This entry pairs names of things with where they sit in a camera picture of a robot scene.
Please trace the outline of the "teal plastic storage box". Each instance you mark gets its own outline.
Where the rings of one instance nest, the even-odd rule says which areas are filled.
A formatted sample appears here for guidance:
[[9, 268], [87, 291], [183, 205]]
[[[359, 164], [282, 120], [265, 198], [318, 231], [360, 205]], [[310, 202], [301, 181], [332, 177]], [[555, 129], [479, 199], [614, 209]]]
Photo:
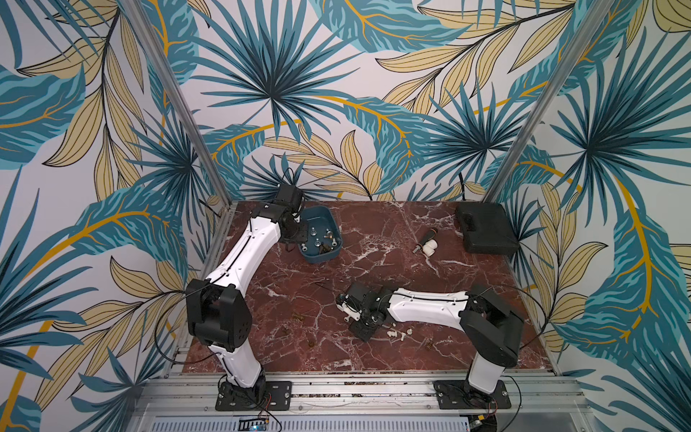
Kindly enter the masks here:
[[302, 211], [301, 221], [307, 223], [307, 239], [300, 244], [304, 259], [313, 265], [336, 259], [343, 246], [343, 239], [329, 208], [306, 208]]

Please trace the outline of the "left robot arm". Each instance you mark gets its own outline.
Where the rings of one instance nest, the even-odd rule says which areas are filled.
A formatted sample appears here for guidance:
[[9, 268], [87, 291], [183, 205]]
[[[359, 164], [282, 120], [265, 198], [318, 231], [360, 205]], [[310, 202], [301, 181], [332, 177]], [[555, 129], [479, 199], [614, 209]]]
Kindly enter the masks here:
[[302, 189], [281, 185], [276, 196], [251, 212], [238, 242], [212, 273], [185, 288], [188, 331], [210, 349], [226, 372], [232, 392], [257, 401], [266, 392], [264, 368], [248, 340], [253, 317], [246, 301], [249, 283], [277, 243], [307, 239], [301, 219]]

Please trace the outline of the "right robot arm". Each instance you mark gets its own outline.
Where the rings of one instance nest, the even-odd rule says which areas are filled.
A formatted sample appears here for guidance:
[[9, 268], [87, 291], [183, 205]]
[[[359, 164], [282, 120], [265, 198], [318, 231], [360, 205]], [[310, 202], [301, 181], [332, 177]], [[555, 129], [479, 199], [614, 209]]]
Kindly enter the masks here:
[[491, 289], [475, 284], [468, 292], [425, 293], [405, 288], [369, 289], [354, 283], [336, 305], [350, 331], [363, 342], [385, 323], [419, 322], [465, 333], [476, 350], [465, 387], [493, 394], [505, 370], [518, 364], [524, 319]]

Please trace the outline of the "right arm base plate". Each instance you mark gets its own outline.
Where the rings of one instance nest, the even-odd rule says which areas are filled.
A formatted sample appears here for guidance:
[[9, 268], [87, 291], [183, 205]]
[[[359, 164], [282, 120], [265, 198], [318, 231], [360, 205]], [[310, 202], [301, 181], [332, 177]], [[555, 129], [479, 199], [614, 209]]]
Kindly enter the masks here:
[[465, 380], [433, 381], [435, 397], [440, 410], [507, 410], [512, 407], [503, 381], [491, 393], [477, 390]]

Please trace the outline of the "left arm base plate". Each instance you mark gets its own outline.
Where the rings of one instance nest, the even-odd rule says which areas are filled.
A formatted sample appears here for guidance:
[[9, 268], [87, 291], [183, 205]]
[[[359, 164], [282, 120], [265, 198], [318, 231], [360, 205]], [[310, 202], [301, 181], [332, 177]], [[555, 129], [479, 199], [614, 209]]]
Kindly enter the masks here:
[[254, 387], [243, 388], [223, 381], [215, 404], [216, 411], [288, 411], [293, 383], [290, 381], [259, 381]]

